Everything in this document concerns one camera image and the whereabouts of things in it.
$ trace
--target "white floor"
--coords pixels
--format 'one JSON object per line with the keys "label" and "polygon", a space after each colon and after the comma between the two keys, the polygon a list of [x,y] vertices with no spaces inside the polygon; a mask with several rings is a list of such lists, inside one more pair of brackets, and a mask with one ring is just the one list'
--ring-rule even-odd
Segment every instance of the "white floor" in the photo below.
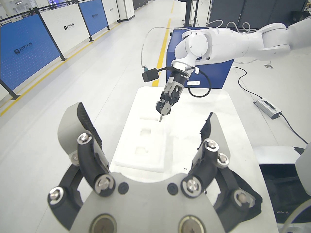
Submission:
{"label": "white floor", "polygon": [[[172,5],[173,0],[158,0],[137,10],[135,18],[78,53],[0,117],[0,232],[66,232],[46,201],[70,163],[57,140],[59,121],[68,106],[83,102],[111,161],[136,91],[151,85],[143,82],[140,67],[146,33],[155,26],[166,27],[170,18],[170,27],[181,26],[185,3],[174,2],[173,13]],[[153,30],[147,39],[143,61],[149,68],[157,65],[164,33],[163,29]],[[272,61],[273,69],[266,69],[261,61],[235,65],[248,71],[242,79],[246,88],[281,108],[307,141],[311,141],[310,56],[311,49],[292,52]],[[238,86],[242,74],[231,69],[224,89],[251,144],[305,147],[282,118],[271,120],[257,109],[252,103],[256,97]],[[159,86],[164,84],[162,74]],[[88,193],[82,193],[83,199]]]}

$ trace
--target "yellow floor line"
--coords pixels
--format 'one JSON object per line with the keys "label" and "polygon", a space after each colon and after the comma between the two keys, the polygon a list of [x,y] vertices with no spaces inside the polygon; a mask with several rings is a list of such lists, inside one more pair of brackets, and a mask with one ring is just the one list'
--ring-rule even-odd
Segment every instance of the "yellow floor line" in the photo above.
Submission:
{"label": "yellow floor line", "polygon": [[[117,27],[118,25],[120,25],[121,23],[115,25],[113,28],[111,28],[110,30],[114,29],[115,27]],[[51,73],[53,73],[56,69],[58,69],[61,65],[63,65],[64,63],[66,63],[68,60],[70,60],[71,58],[73,58],[74,56],[76,56],[80,51],[84,50],[86,47],[88,47],[89,45],[91,45],[92,43],[94,43],[96,40],[98,40],[99,38],[101,38],[102,36],[104,36],[105,34],[107,34],[109,31],[103,33],[102,35],[100,35],[99,37],[97,37],[93,42],[90,42],[89,44],[87,44],[86,46],[84,46],[83,48],[81,48],[79,51],[77,51],[76,53],[74,53],[73,55],[71,55],[68,59],[66,59],[65,61],[62,61],[58,66],[56,66],[54,69],[52,69],[49,73],[47,73],[45,76],[43,76],[41,79],[39,79],[39,81],[37,81],[36,83],[34,83],[32,86],[29,87],[29,89],[27,89],[24,93],[22,93],[16,100],[12,101],[12,103],[10,105],[8,105],[0,114],[0,117],[4,115],[5,112],[7,112],[17,101],[19,101],[23,96],[25,96],[30,90],[32,90],[38,83],[40,83],[41,81],[43,81],[43,79],[45,79],[47,76],[49,76]]]}
{"label": "yellow floor line", "polygon": [[172,5],[172,9],[171,9],[171,13],[173,13],[174,3],[175,3],[175,1],[173,1],[173,5]]}
{"label": "yellow floor line", "polygon": [[[169,22],[167,23],[167,28],[170,27],[170,25],[171,25],[171,20],[172,20],[172,19],[169,19]],[[161,48],[161,52],[160,52],[158,64],[157,64],[157,66],[156,66],[157,69],[160,69],[160,68],[162,67],[163,60],[164,60],[164,54],[165,54],[165,48],[166,48],[166,42],[167,42],[168,36],[169,36],[169,29],[166,30],[165,35],[164,35],[164,40],[163,40],[163,43],[162,43],[162,48]],[[159,80],[160,80],[160,79],[154,80],[154,81],[152,82],[152,86],[158,86],[158,85],[159,85]]]}

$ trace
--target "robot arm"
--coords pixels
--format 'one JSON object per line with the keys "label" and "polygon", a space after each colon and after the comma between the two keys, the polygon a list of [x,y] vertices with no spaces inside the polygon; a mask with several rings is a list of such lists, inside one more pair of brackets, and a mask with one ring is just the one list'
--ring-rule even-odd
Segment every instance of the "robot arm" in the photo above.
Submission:
{"label": "robot arm", "polygon": [[239,33],[231,29],[190,30],[175,48],[176,59],[172,67],[184,73],[172,72],[164,87],[156,109],[163,115],[179,99],[183,85],[196,65],[216,64],[224,61],[253,57],[267,61],[287,56],[291,50],[311,46],[311,18],[290,25],[267,25],[253,33]]}

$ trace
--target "power cord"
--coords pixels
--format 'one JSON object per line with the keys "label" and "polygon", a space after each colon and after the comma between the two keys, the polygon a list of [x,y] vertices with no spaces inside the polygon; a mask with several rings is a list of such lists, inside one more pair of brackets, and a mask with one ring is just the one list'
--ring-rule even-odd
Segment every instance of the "power cord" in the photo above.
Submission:
{"label": "power cord", "polygon": [[202,96],[197,96],[197,95],[194,95],[194,94],[191,92],[190,87],[188,87],[188,91],[189,91],[190,95],[193,96],[193,97],[196,97],[196,98],[203,98],[203,97],[207,96],[208,94],[210,94],[212,84],[211,84],[211,80],[209,79],[209,77],[208,77],[203,71],[199,70],[199,73],[201,73],[202,75],[204,75],[205,78],[206,78],[207,81],[208,81],[208,85],[209,85],[208,92],[207,92],[206,94],[202,95]]}
{"label": "power cord", "polygon": [[293,133],[296,134],[304,143],[308,144],[308,142],[306,142],[297,132],[294,131],[294,129],[291,127],[290,123],[287,121],[286,117],[282,113],[280,113],[280,115],[284,117],[286,123],[288,124],[290,129],[293,131]]}
{"label": "power cord", "polygon": [[247,92],[249,92],[249,93],[251,93],[251,94],[256,95],[256,96],[259,97],[260,99],[263,99],[263,97],[259,96],[258,94],[253,93],[253,92],[250,92],[250,91],[248,91],[247,89],[244,89],[244,88],[242,87],[242,85],[240,84],[241,78],[247,75],[247,71],[246,71],[245,69],[240,68],[240,67],[233,67],[233,68],[238,68],[238,69],[241,69],[241,70],[243,70],[243,71],[245,72],[245,74],[242,75],[242,76],[239,78],[239,80],[238,80],[239,86],[240,86],[244,91],[247,91]]}
{"label": "power cord", "polygon": [[[241,86],[240,80],[241,80],[242,77],[244,77],[244,76],[247,75],[247,71],[246,71],[245,69],[243,69],[243,68],[240,68],[240,67],[233,67],[233,68],[238,68],[238,69],[241,69],[241,70],[243,70],[243,71],[245,72],[245,74],[242,75],[242,76],[239,78],[239,80],[238,80],[239,86],[240,86],[244,91],[247,91],[247,92],[249,92],[249,93],[251,93],[251,94],[256,95],[256,96],[259,97],[260,99],[263,99],[263,97],[259,96],[258,94],[253,93],[253,92],[250,92],[250,91],[244,89],[244,88]],[[283,118],[285,119],[286,123],[288,124],[288,126],[290,127],[290,129],[293,131],[293,133],[296,134],[304,143],[308,144],[308,142],[305,141],[305,140],[291,127],[291,125],[290,125],[289,121],[286,119],[286,117],[285,117],[282,113],[280,113],[280,115],[283,116]]]}
{"label": "power cord", "polygon": [[145,42],[146,42],[146,40],[147,40],[147,37],[148,37],[149,33],[151,32],[151,30],[153,30],[153,29],[155,29],[155,28],[164,28],[164,29],[174,30],[174,28],[168,28],[168,27],[163,27],[163,26],[157,26],[157,27],[151,28],[151,29],[149,30],[149,32],[147,33],[147,35],[146,35],[146,37],[145,37],[145,40],[144,40],[144,42],[143,42],[143,44],[142,44],[141,53],[140,53],[140,64],[141,64],[141,67],[142,67],[142,68],[146,68],[146,66],[144,66],[143,63],[142,63],[142,51],[143,51],[143,49],[144,49],[144,45],[145,45]]}

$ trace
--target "joyson logo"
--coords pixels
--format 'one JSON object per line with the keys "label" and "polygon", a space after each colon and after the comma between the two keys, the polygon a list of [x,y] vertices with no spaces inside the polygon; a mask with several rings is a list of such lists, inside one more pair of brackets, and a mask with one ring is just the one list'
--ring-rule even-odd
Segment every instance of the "joyson logo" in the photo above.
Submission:
{"label": "joyson logo", "polygon": [[18,49],[15,49],[15,50],[14,50],[14,53],[15,53],[16,55],[18,55],[18,54],[20,54],[21,52],[25,51],[25,49],[29,48],[30,46],[32,46],[32,42],[29,42],[29,43],[23,45],[22,47],[20,47],[20,48],[18,48]]}
{"label": "joyson logo", "polygon": [[71,23],[71,24],[69,24],[69,25],[67,25],[67,26],[64,26],[64,29],[66,30],[66,31],[68,31],[68,30],[70,30],[71,28],[74,28],[75,27],[75,25],[73,24],[73,23]]}

